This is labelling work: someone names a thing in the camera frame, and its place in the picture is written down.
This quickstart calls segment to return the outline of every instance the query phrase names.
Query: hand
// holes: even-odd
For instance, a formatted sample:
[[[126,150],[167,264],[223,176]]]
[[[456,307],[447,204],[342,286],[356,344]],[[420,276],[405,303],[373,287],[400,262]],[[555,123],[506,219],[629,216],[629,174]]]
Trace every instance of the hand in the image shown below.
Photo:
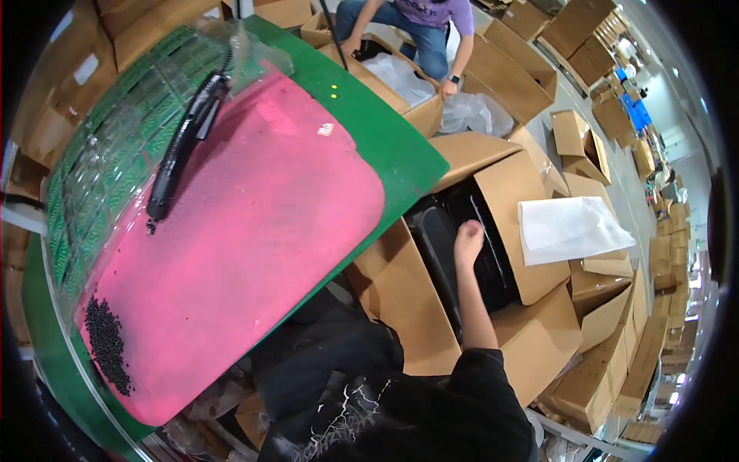
[[[444,82],[441,84],[441,98],[445,99],[449,96],[456,95],[457,94],[457,84],[450,81],[448,78],[444,79]]]
[[[354,35],[351,35],[341,44],[341,51],[344,52],[344,56],[354,56],[354,53],[359,50],[359,47],[361,47],[361,45],[362,38],[355,38]]]
[[[457,270],[467,271],[474,267],[474,261],[483,248],[483,225],[476,220],[462,223],[454,241],[454,265]]]

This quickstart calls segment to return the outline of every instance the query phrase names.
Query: blue jeans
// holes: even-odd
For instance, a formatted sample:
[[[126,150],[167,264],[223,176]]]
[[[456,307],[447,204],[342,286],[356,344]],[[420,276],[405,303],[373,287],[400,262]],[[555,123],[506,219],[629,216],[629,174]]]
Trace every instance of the blue jeans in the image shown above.
[[[336,37],[344,41],[352,35],[354,23],[367,0],[343,0],[336,10]],[[408,19],[395,6],[395,3],[383,2],[372,18],[372,22],[386,24],[406,31],[415,44],[415,48],[403,44],[400,51],[413,61],[418,50],[418,65],[430,78],[440,81],[449,72],[446,60],[446,31],[436,27],[416,24]]]

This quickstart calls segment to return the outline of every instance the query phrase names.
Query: warehouse floor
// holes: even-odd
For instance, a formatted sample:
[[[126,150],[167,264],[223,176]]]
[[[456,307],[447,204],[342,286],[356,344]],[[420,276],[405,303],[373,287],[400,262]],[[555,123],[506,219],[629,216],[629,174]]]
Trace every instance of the warehouse floor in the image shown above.
[[[321,6],[319,2],[313,0],[313,3],[314,9],[320,11]],[[336,11],[338,3],[339,0],[327,0],[327,6],[332,12]],[[472,10],[475,30],[478,33],[484,33],[488,25],[490,25],[491,16],[482,12],[474,5],[472,6]],[[401,45],[399,37],[388,26],[370,24],[367,27],[367,32],[376,34],[396,48]],[[458,41],[459,36],[455,36],[452,33],[447,46],[447,52],[450,54],[450,57],[456,50]],[[582,99],[570,81],[557,70],[557,91],[554,104],[547,111],[542,112],[539,117],[529,122],[526,128],[560,171],[562,170],[562,162],[556,153],[556,147],[554,145],[550,112],[574,109],[595,129],[596,134],[604,141],[612,181],[612,185],[607,187],[606,190],[613,204],[613,208],[616,210],[616,218],[619,220],[619,223],[636,239],[637,245],[629,249],[629,255],[634,268],[639,262],[643,262],[643,271],[641,274],[648,288],[646,290],[647,297],[649,298],[647,300],[647,306],[651,312],[654,290],[648,269],[649,241],[651,237],[657,234],[657,220],[652,208],[644,199],[644,184],[636,174],[636,166],[634,165],[630,151],[627,149],[625,152],[616,142],[609,141],[605,137],[603,130],[593,116],[591,107],[592,102],[590,99]]]

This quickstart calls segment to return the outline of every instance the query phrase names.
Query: pink mat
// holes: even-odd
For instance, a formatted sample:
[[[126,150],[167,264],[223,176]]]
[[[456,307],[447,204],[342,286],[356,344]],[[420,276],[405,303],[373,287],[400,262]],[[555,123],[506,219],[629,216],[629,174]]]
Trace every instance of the pink mat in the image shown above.
[[[109,387],[142,424],[160,426],[194,400],[380,220],[382,183],[346,130],[289,78],[267,80],[224,107],[156,234],[146,232],[146,189],[93,270],[88,287],[97,282],[95,296],[120,317],[136,391]],[[90,350],[83,318],[80,309]]]

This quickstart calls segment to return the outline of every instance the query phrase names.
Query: man in purple t-shirt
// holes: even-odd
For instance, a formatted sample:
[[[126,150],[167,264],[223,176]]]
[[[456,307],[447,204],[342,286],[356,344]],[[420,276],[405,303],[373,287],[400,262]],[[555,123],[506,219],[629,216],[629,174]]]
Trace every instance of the man in purple t-shirt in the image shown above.
[[[460,46],[451,72],[446,59],[450,20],[460,33]],[[362,34],[370,22],[406,31],[415,47],[404,44],[400,51],[413,60],[418,50],[420,68],[441,82],[443,97],[457,92],[457,82],[472,55],[474,42],[469,0],[343,0],[336,11],[336,36],[343,41],[344,54],[352,55],[359,50]]]

